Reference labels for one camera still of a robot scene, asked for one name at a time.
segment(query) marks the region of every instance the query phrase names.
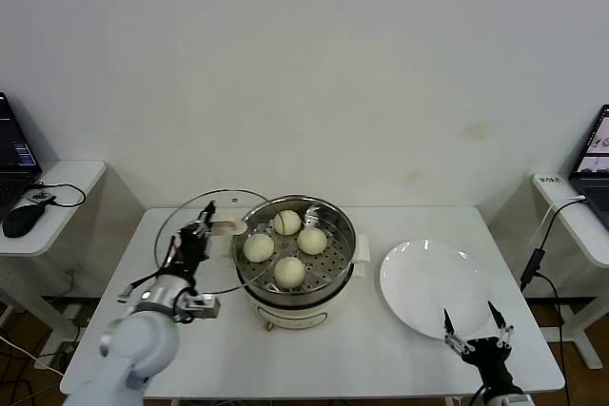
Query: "steamer basket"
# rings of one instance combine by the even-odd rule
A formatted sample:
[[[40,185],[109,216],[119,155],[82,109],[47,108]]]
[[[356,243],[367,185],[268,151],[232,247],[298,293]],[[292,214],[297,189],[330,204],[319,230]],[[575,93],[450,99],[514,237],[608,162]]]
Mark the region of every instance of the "steamer basket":
[[[343,211],[331,203],[303,195],[289,195],[264,203],[247,213],[243,221],[247,231],[233,240],[233,256],[239,280],[254,298],[283,309],[302,309],[318,305],[336,295],[353,272],[351,262],[355,254],[356,235],[351,221]],[[298,213],[303,227],[320,228],[327,236],[327,248],[317,256],[309,256],[298,248],[298,233],[279,235],[273,230],[273,218],[277,211],[291,209]],[[253,263],[243,254],[247,238],[264,233],[273,239],[275,251],[262,263]],[[284,257],[296,257],[304,263],[306,277],[303,284],[293,289],[281,289],[273,277],[274,268],[269,265]]]

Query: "plug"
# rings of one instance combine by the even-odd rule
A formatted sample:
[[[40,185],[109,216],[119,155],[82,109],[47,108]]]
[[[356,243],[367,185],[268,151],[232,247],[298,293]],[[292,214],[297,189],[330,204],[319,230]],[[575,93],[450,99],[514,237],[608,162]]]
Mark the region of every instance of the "plug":
[[[529,285],[531,280],[533,280],[533,277],[535,276],[535,274],[540,270],[541,260],[543,259],[544,255],[545,255],[545,251],[543,249],[541,249],[540,247],[538,247],[537,249],[535,249],[533,251],[533,255],[529,259],[529,262],[526,264],[526,267],[524,268],[524,271],[522,272],[521,292],[524,291],[524,288],[527,285]]]
[[[44,189],[47,187],[43,182],[28,184],[28,189]]]

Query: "stain on wall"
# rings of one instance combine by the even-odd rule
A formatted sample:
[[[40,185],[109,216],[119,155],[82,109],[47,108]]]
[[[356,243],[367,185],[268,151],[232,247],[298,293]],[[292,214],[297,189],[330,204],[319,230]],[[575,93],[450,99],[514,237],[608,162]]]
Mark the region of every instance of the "stain on wall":
[[[470,142],[481,142],[488,137],[488,119],[480,119],[459,131],[459,136]]]

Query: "computer mouse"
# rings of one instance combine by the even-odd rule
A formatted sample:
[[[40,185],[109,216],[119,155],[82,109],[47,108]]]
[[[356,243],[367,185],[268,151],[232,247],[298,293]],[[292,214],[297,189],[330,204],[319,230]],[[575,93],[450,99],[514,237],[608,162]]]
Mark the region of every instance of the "computer mouse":
[[[23,237],[43,214],[45,214],[45,207],[41,204],[26,204],[13,209],[2,221],[4,236],[7,238]]]

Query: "white robotic arm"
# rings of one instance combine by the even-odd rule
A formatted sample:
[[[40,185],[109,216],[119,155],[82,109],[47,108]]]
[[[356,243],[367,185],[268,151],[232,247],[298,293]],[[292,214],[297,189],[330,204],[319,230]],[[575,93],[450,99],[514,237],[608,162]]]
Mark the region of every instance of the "white robotic arm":
[[[218,316],[220,302],[215,297],[191,299],[198,295],[194,273],[207,259],[214,212],[211,202],[196,221],[180,229],[179,246],[175,245],[175,239],[171,240],[161,268],[130,284],[121,295],[119,301],[127,302],[134,288],[155,278],[133,313],[108,326],[100,348],[105,357],[100,371],[79,387],[65,405],[141,406],[150,379],[165,370],[178,352],[176,323]]]

